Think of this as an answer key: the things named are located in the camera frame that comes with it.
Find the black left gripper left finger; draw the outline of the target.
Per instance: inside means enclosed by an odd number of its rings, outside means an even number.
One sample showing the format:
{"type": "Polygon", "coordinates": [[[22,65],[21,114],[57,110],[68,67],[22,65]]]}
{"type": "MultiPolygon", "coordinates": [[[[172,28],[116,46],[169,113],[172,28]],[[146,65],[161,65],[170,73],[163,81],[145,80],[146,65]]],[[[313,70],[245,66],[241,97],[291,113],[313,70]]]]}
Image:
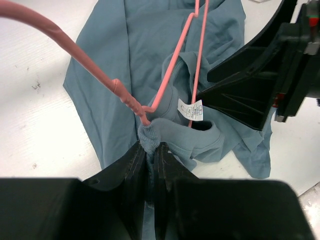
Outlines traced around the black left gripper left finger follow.
{"type": "Polygon", "coordinates": [[[110,209],[124,227],[117,235],[127,233],[129,239],[140,240],[146,180],[146,152],[137,141],[121,158],[83,183],[107,194],[110,209]]]}

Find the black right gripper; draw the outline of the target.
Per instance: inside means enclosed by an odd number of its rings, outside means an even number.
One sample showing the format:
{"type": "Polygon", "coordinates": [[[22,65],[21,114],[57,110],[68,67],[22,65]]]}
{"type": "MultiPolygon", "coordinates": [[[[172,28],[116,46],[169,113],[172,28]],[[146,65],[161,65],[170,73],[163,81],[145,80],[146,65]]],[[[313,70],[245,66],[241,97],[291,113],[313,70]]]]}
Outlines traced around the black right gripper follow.
{"type": "Polygon", "coordinates": [[[296,0],[282,0],[266,26],[247,44],[207,73],[217,83],[197,94],[203,105],[261,131],[272,106],[273,76],[240,73],[258,60],[278,30],[284,43],[274,98],[275,121],[297,115],[305,98],[320,99],[320,2],[308,0],[291,23],[296,0]]]}

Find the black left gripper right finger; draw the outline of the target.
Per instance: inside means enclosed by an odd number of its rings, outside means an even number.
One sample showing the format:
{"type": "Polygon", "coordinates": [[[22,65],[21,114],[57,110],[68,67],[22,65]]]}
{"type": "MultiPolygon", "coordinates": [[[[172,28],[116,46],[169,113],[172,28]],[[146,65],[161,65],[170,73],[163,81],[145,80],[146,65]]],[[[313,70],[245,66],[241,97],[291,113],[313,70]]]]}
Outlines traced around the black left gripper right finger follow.
{"type": "Polygon", "coordinates": [[[155,150],[153,170],[155,237],[157,240],[164,240],[174,205],[174,182],[198,178],[174,157],[165,142],[160,143],[155,150]]]}

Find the blue t shirt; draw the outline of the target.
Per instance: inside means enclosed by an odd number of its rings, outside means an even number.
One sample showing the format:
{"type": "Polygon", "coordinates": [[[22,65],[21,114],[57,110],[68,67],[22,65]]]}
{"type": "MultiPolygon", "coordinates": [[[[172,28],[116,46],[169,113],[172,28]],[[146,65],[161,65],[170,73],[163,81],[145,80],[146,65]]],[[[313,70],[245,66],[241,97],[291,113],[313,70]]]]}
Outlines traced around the blue t shirt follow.
{"type": "MultiPolygon", "coordinates": [[[[100,0],[84,25],[77,44],[112,79],[119,79],[143,106],[158,92],[193,0],[100,0]]],[[[208,107],[203,121],[189,127],[178,102],[190,103],[196,73],[202,17],[192,20],[162,100],[151,122],[143,126],[120,99],[76,60],[68,66],[63,86],[72,99],[100,166],[106,168],[140,141],[153,166],[156,147],[165,142],[188,170],[197,161],[220,161],[234,152],[248,174],[257,179],[271,171],[271,125],[262,131],[208,107]]]]}

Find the thin pink wire hanger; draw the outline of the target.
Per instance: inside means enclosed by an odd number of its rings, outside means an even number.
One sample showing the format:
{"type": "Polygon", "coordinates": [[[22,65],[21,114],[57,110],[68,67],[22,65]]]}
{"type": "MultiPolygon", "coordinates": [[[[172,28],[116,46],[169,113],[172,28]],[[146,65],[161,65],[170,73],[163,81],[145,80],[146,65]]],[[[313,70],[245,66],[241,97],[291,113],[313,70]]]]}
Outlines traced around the thin pink wire hanger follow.
{"type": "Polygon", "coordinates": [[[94,76],[99,82],[101,82],[114,95],[119,97],[121,102],[124,103],[128,108],[130,108],[134,112],[134,114],[140,118],[140,121],[144,126],[148,126],[151,123],[147,119],[147,113],[154,113],[161,103],[175,64],[178,60],[179,53],[182,49],[183,43],[191,26],[191,22],[194,18],[197,18],[199,16],[199,11],[200,2],[196,0],[194,2],[194,12],[189,14],[185,22],[185,25],[152,105],[142,106],[128,92],[128,90],[119,79],[110,79],[100,69],[100,67],[98,67],[98,65],[96,65],[93,60],[53,21],[21,4],[14,3],[8,0],[2,0],[0,2],[0,16],[2,18],[15,20],[29,25],[51,38],[62,49],[69,53],[70,56],[72,56],[79,64],[81,64],[92,76],[94,76]]]}

